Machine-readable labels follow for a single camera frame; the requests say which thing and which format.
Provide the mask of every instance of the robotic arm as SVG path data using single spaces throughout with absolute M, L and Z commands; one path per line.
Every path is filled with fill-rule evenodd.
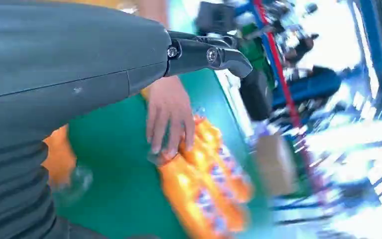
M 121 11 L 0 1 L 0 146 L 41 140 L 161 77 L 202 68 L 241 78 L 252 69 L 222 40 L 167 32 Z

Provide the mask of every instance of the orange object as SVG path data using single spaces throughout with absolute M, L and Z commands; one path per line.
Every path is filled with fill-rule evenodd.
M 214 161 L 213 151 L 196 136 L 193 149 L 186 151 L 186 144 L 182 140 L 180 152 L 185 160 L 201 173 L 214 205 L 226 219 L 228 229 L 232 232 L 243 231 L 247 224 L 247 212 L 236 203 L 234 195 L 229 189 L 226 175 L 219 164 Z
M 199 173 L 180 154 L 158 166 L 158 170 L 163 192 L 191 238 L 230 238 Z
M 253 197 L 250 178 L 236 161 L 229 149 L 222 144 L 222 134 L 206 117 L 194 116 L 195 134 L 215 152 L 214 159 L 226 174 L 230 189 L 239 203 L 247 203 Z
M 221 145 L 215 159 L 231 181 L 231 189 L 238 202 L 249 202 L 254 194 L 251 179 L 225 145 Z
M 67 139 L 68 126 L 54 131 L 44 142 L 49 151 L 42 166 L 49 171 L 49 185 L 61 186 L 70 184 L 71 173 L 76 167 L 77 158 L 72 152 Z
M 206 117 L 194 116 L 195 133 L 211 148 L 219 149 L 222 145 L 222 133 Z

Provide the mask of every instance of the finger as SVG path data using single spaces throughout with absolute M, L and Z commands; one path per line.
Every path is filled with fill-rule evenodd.
M 182 129 L 181 117 L 178 114 L 172 115 L 170 124 L 168 154 L 170 157 L 174 157 L 178 152 L 179 141 L 184 130 Z
M 184 118 L 185 126 L 185 143 L 187 144 L 187 150 L 191 150 L 194 144 L 195 123 L 192 114 L 186 115 Z
M 153 131 L 154 131 L 154 124 L 156 121 L 156 115 L 157 115 L 157 107 L 149 103 L 148 105 L 148 114 L 147 114 L 147 122 L 146 122 L 146 137 L 147 142 L 150 143 L 153 138 Z
M 152 151 L 158 153 L 162 148 L 163 137 L 165 136 L 166 126 L 168 125 L 169 111 L 161 109 L 158 111 L 154 124 Z

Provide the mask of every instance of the person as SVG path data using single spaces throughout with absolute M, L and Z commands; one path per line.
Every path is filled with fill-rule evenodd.
M 160 24 L 120 11 L 0 1 L 0 238 L 104 238 L 56 216 L 48 172 L 40 166 L 48 152 L 42 140 L 164 76 L 169 44 Z M 171 89 L 182 89 L 174 79 Z M 181 131 L 192 119 L 191 109 L 181 108 L 189 103 L 186 94 L 175 94 L 175 107 L 158 96 L 166 90 L 163 84 L 149 88 L 149 141 L 156 146 L 167 121 Z
M 314 40 L 319 37 L 313 34 L 308 37 L 298 39 L 298 44 L 285 53 L 285 65 L 295 67 L 295 65 L 314 47 Z

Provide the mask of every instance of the human hand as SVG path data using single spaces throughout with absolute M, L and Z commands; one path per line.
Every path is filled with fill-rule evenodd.
M 177 76 L 162 78 L 149 86 L 147 116 L 147 141 L 152 144 L 153 153 L 162 147 L 168 122 L 168 155 L 174 156 L 185 131 L 187 148 L 191 148 L 194 139 L 194 119 L 190 98 Z

